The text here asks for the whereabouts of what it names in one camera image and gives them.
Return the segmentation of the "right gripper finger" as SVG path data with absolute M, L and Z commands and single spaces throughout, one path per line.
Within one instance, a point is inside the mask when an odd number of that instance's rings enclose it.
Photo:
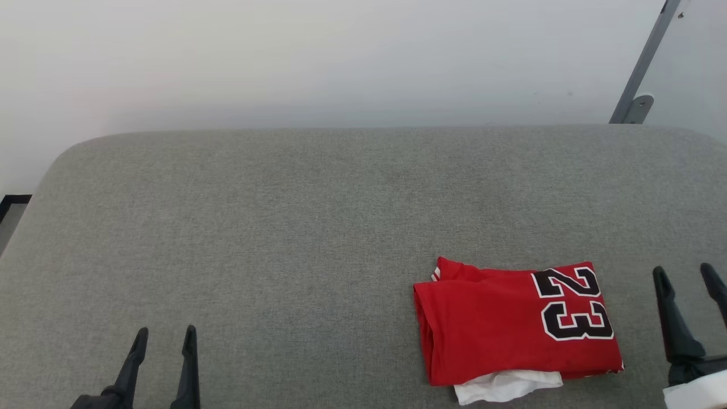
M 702 262 L 699 271 L 704 280 L 709 297 L 714 300 L 719 308 L 724 326 L 727 326 L 727 288 L 725 283 L 717 274 L 714 267 L 708 262 Z
M 700 360 L 706 351 L 701 342 L 694 339 L 684 321 L 675 300 L 675 290 L 663 267 L 653 269 L 653 283 L 667 362 L 676 364 Z

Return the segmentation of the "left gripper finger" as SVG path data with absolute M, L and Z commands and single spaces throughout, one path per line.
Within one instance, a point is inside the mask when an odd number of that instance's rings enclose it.
M 190 324 L 185 332 L 182 345 L 183 364 L 180 374 L 176 398 L 171 402 L 170 408 L 200 409 L 200 386 L 198 378 L 198 344 L 197 329 Z
M 148 337 L 148 328 L 140 328 L 119 371 L 114 383 L 114 391 L 119 398 L 117 408 L 133 408 L 137 376 L 145 359 Z

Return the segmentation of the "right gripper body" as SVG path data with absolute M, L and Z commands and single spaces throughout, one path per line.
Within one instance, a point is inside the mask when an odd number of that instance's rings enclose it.
M 726 370 L 726 355 L 677 357 L 671 362 L 667 380 L 669 387 L 677 386 L 724 370 Z

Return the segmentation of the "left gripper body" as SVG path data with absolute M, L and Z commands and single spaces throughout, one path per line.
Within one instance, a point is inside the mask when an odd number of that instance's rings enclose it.
M 124 407 L 124 394 L 105 389 L 99 395 L 81 394 L 71 404 L 71 409 L 111 409 Z

